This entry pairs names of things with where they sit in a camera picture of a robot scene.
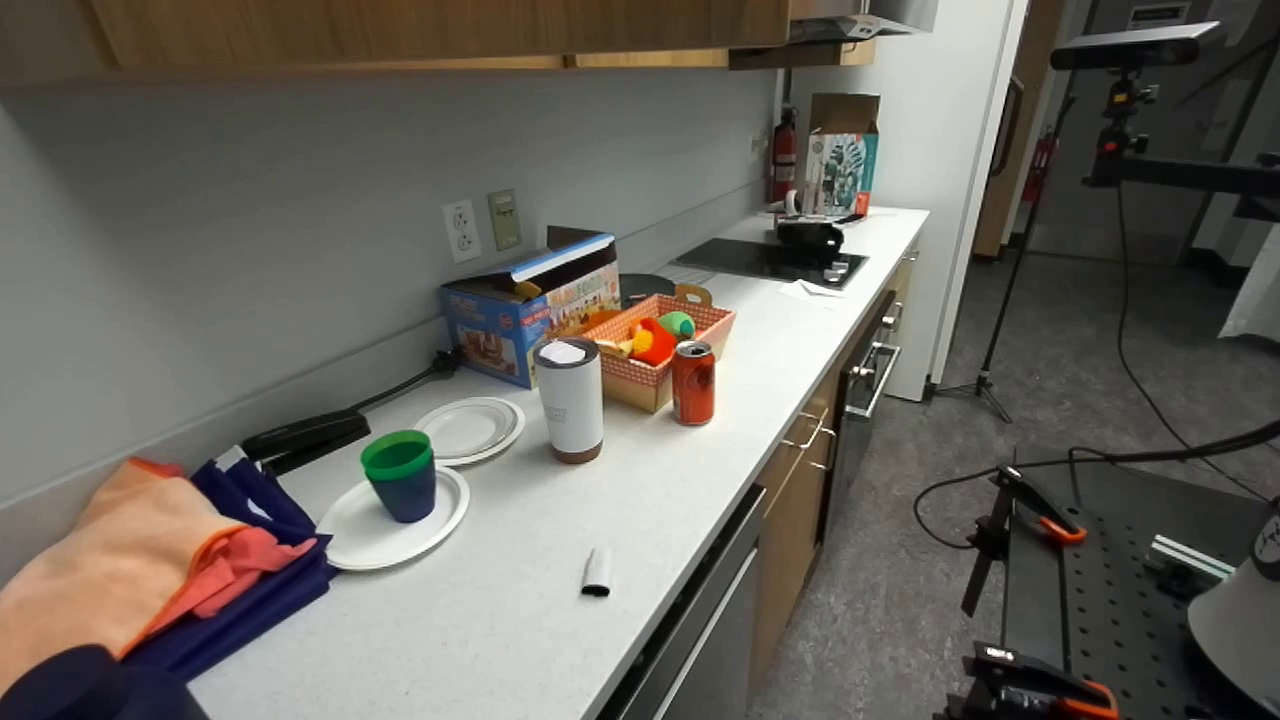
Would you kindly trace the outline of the wooden cupboard door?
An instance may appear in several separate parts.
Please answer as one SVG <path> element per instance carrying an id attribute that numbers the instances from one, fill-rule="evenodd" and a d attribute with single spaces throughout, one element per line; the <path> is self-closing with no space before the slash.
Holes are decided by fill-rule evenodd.
<path id="1" fill-rule="evenodd" d="M 88 0 L 121 68 L 558 57 L 563 0 Z"/>

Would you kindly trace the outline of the orange toy bin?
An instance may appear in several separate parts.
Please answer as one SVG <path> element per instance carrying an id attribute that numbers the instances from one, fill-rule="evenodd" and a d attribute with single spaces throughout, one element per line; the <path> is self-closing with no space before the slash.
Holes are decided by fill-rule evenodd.
<path id="1" fill-rule="evenodd" d="M 670 398 L 666 372 L 680 337 L 666 329 L 666 316 L 689 316 L 692 337 L 711 353 L 725 353 L 731 334 L 731 313 L 680 297 L 646 297 L 619 316 L 588 329 L 588 340 L 598 343 L 605 398 L 638 411 L 660 411 Z"/>

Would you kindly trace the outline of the white cylindrical tumbler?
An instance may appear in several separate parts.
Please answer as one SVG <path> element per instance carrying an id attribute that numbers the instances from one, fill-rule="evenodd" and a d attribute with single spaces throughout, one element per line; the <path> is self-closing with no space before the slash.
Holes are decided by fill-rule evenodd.
<path id="1" fill-rule="evenodd" d="M 548 426 L 548 449 L 563 466 L 595 459 L 605 449 L 605 372 L 584 340 L 548 340 L 537 348 L 537 390 Z"/>

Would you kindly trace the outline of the dark bowl behind bin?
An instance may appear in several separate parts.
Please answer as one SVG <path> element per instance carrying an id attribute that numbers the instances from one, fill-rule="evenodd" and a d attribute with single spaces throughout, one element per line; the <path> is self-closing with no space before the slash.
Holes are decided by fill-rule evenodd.
<path id="1" fill-rule="evenodd" d="M 646 297 L 670 297 L 674 286 L 666 275 L 655 275 L 655 271 L 624 271 L 619 275 L 619 304 L 638 304 Z"/>

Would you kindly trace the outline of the black pot on cooktop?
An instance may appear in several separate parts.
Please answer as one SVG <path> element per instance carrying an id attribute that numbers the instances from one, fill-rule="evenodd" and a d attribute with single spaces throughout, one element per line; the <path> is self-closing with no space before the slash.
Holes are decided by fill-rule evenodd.
<path id="1" fill-rule="evenodd" d="M 777 229 L 777 255 L 779 260 L 810 260 L 828 264 L 843 249 L 843 232 L 828 219 L 784 219 Z"/>

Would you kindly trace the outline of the small black white marker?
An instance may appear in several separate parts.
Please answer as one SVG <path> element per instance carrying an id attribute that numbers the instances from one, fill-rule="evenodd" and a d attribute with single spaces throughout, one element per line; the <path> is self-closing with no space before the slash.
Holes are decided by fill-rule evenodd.
<path id="1" fill-rule="evenodd" d="M 584 561 L 584 575 L 580 575 L 580 595 L 610 595 L 610 553 L 609 550 L 590 550 Z"/>

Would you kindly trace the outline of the red fire extinguisher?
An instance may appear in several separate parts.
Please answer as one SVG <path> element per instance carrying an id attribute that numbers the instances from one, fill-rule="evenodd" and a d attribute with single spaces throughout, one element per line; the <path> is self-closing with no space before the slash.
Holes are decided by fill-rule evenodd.
<path id="1" fill-rule="evenodd" d="M 797 131 L 791 110 L 784 110 L 766 142 L 766 177 L 764 177 L 766 203 L 784 200 L 797 187 L 797 164 L 800 164 L 800 131 Z"/>

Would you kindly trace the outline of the blue cup green rim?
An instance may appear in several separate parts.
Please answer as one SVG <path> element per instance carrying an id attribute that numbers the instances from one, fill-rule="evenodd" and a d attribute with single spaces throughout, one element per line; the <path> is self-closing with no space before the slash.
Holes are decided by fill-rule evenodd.
<path id="1" fill-rule="evenodd" d="M 391 519 L 414 524 L 436 507 L 436 452 L 423 432 L 374 437 L 361 452 L 361 469 Z"/>

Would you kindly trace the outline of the stainless dishwasher front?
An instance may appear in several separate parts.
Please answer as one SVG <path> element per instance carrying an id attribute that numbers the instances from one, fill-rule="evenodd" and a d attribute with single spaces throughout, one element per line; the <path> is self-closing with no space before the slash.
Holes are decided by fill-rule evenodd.
<path id="1" fill-rule="evenodd" d="M 731 507 L 595 720 L 743 720 L 764 489 Z"/>

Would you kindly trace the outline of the white plate under cup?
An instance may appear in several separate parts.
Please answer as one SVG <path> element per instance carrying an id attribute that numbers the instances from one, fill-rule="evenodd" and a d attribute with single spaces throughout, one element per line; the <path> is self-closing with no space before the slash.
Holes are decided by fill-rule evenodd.
<path id="1" fill-rule="evenodd" d="M 458 471 L 436 471 L 436 507 L 399 524 L 369 484 L 349 489 L 320 519 L 328 561 L 339 574 L 388 574 L 441 550 L 467 518 L 471 489 Z"/>

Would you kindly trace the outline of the orange black clamp upper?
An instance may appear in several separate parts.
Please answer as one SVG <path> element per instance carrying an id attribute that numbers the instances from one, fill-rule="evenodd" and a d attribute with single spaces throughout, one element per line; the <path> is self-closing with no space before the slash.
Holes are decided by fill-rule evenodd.
<path id="1" fill-rule="evenodd" d="M 1046 550 L 1079 550 L 1087 528 L 1077 524 L 1041 484 L 1030 484 L 1018 469 L 1005 466 L 994 477 L 991 511 L 975 519 L 969 550 L 975 553 L 970 575 L 961 595 L 961 613 L 970 615 L 986 574 L 1011 550 L 1011 528 L 1026 524 Z"/>

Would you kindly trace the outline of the range hood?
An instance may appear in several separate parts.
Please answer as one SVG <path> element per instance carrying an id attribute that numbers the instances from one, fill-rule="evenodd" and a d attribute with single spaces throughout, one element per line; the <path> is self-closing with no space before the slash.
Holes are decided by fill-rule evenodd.
<path id="1" fill-rule="evenodd" d="M 916 36 L 937 26 L 938 0 L 743 0 L 728 57 L 764 63 L 843 63 L 879 36 Z"/>

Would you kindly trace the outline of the orange black clamp lower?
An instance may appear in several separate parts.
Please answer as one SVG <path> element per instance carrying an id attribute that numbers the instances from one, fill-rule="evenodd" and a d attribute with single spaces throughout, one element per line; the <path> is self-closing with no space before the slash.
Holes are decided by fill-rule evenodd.
<path id="1" fill-rule="evenodd" d="M 964 657 L 969 694 L 944 701 L 931 720 L 1120 720 L 1120 701 L 1100 681 L 1077 681 L 1046 659 L 1005 646 Z"/>

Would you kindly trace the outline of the wooden upper cabinet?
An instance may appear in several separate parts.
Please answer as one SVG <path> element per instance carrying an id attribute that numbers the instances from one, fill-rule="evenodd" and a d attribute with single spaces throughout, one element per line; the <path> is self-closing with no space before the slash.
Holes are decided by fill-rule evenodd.
<path id="1" fill-rule="evenodd" d="M 743 0 L 563 0 L 558 57 L 121 68 L 88 0 L 0 0 L 0 85 L 99 75 L 273 75 L 273 71 L 548 71 L 548 68 L 743 68 L 728 57 Z"/>

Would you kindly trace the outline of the beige wall switch plate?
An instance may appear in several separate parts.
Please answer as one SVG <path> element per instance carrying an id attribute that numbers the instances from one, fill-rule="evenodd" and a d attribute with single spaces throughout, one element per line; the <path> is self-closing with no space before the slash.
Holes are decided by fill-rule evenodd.
<path id="1" fill-rule="evenodd" d="M 497 253 L 514 253 L 518 249 L 518 210 L 514 210 L 514 192 L 486 192 L 486 219 L 492 219 L 492 242 Z"/>

